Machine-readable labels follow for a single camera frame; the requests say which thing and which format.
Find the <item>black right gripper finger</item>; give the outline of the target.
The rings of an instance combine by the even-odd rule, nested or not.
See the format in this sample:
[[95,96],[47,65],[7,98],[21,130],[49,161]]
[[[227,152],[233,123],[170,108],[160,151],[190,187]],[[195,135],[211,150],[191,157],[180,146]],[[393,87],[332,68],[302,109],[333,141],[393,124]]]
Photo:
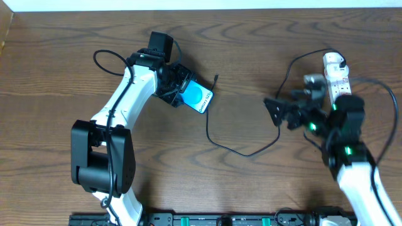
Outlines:
[[308,90],[308,89],[291,91],[292,98],[310,98],[311,96],[312,96],[312,91]]
[[285,116],[286,108],[288,107],[287,102],[278,99],[265,98],[264,104],[271,116],[273,124],[275,126],[280,126]]

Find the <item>blue Galaxy smartphone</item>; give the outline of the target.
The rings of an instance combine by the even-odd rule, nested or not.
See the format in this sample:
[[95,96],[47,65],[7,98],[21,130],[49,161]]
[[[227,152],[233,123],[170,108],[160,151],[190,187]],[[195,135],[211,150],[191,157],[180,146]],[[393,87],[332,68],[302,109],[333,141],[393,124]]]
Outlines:
[[214,97],[214,93],[201,86],[199,83],[191,80],[184,92],[180,94],[180,97],[183,102],[193,110],[200,114],[204,114]]

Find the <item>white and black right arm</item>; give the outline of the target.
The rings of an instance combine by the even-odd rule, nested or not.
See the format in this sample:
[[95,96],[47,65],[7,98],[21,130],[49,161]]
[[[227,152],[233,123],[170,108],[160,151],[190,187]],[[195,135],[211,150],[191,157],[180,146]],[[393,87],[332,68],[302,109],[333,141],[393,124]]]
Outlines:
[[378,164],[361,140],[365,118],[364,100],[341,95],[325,113],[313,100],[288,102],[266,98],[264,104],[274,125],[288,123],[289,130],[305,127],[322,139],[321,154],[326,167],[347,197],[361,225],[401,225],[379,177]]

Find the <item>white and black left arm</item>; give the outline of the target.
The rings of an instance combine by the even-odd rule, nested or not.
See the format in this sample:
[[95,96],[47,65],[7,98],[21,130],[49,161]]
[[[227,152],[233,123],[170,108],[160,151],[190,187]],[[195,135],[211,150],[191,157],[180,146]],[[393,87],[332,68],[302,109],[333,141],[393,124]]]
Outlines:
[[196,74],[160,51],[141,49],[122,60],[122,81],[107,104],[71,130],[73,183],[100,200],[114,225],[139,225],[143,206],[132,184],[136,171],[132,130],[150,97],[178,107]]

